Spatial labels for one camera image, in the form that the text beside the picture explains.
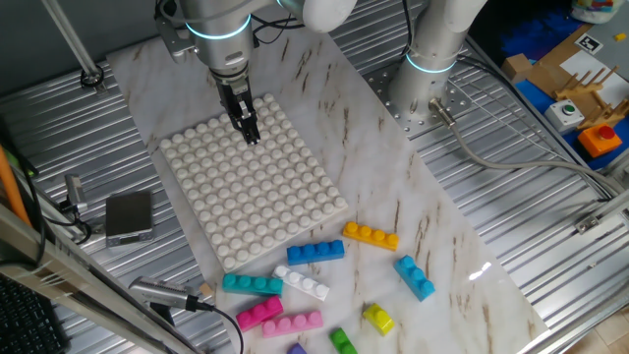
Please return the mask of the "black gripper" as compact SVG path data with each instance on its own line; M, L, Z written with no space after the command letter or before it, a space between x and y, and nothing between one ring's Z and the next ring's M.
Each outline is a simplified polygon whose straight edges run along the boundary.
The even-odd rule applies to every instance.
M215 79L221 105L232 119L233 126L240 131L248 144L257 144L260 140L257 128L257 114L251 108L249 69L237 72L210 70Z

